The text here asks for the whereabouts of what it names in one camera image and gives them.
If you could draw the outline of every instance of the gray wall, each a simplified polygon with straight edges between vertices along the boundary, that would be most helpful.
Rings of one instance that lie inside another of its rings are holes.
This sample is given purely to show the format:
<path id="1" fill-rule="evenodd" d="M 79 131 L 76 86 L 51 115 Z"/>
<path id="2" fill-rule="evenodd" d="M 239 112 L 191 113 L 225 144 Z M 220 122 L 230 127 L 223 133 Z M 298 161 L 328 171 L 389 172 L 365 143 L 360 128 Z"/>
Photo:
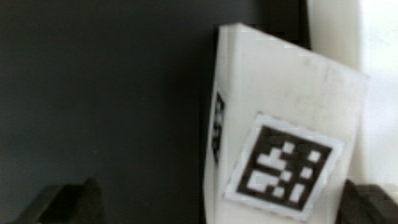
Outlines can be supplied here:
<path id="1" fill-rule="evenodd" d="M 87 177 L 108 223 L 200 222 L 216 26 L 307 45 L 298 16 L 287 0 L 0 1 L 0 223 Z"/>

